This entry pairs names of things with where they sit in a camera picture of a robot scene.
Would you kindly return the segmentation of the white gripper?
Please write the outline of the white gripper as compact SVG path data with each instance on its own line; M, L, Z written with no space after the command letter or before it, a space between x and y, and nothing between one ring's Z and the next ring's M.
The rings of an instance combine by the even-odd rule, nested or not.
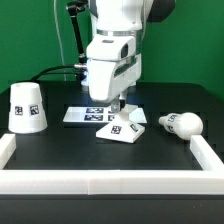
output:
M87 47L89 93L94 101L109 103L120 93L126 100L127 89L141 75L141 55L136 54L133 36L103 36L97 34ZM119 112L120 100L114 99L111 111Z

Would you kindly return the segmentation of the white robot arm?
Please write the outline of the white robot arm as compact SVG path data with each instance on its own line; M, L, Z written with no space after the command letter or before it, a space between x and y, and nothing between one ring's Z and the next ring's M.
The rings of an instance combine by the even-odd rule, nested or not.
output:
M129 86L141 76L141 45L148 22L161 22L176 0L89 0L93 40L86 49L92 100L120 110Z

